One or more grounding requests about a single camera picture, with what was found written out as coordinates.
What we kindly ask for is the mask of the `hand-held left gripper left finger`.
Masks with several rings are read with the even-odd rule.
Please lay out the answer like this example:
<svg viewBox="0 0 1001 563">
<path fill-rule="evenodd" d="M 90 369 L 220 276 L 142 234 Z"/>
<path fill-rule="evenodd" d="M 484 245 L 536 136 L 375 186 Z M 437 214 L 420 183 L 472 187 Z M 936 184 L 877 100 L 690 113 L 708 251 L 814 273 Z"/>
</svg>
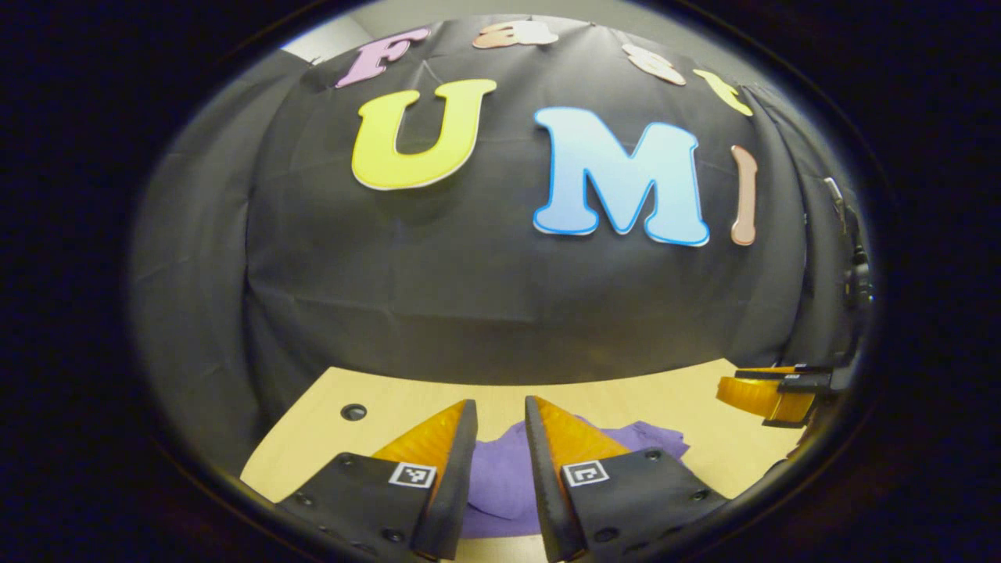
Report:
<svg viewBox="0 0 1001 563">
<path fill-rule="evenodd" d="M 478 407 L 459 400 L 371 456 L 341 452 L 280 502 L 362 563 L 453 560 Z"/>
</svg>

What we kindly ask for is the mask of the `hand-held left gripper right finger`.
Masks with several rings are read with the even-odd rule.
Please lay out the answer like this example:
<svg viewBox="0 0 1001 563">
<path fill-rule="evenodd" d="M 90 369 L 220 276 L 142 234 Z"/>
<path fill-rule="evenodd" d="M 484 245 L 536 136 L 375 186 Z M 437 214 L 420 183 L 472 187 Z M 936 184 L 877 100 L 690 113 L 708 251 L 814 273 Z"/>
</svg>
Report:
<svg viewBox="0 0 1001 563">
<path fill-rule="evenodd" d="M 653 563 L 728 504 L 660 446 L 633 451 L 540 396 L 525 427 L 548 563 Z"/>
</svg>

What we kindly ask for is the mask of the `purple knit cardigan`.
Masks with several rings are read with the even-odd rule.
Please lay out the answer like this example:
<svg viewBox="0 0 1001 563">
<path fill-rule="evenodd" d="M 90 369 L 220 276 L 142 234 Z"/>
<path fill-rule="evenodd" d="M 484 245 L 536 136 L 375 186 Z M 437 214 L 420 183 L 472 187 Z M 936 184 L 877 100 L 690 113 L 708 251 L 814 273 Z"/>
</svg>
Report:
<svg viewBox="0 0 1001 563">
<path fill-rule="evenodd" d="M 682 432 L 634 421 L 618 429 L 601 430 L 629 451 L 658 448 L 682 460 L 690 445 Z M 461 538 L 493 539 L 540 534 L 535 485 L 523 421 L 493 441 L 478 441 L 473 449 L 468 506 Z"/>
</svg>

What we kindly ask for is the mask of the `black backdrop cloth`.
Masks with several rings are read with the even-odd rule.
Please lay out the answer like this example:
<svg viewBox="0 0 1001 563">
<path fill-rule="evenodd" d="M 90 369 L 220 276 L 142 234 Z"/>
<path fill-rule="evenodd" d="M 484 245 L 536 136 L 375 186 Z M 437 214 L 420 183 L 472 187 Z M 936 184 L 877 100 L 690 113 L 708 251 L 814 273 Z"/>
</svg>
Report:
<svg viewBox="0 0 1001 563">
<path fill-rule="evenodd" d="M 864 176 L 801 90 L 714 42 L 500 14 L 248 67 L 139 208 L 162 413 L 236 474 L 330 367 L 532 385 L 850 357 Z"/>
</svg>

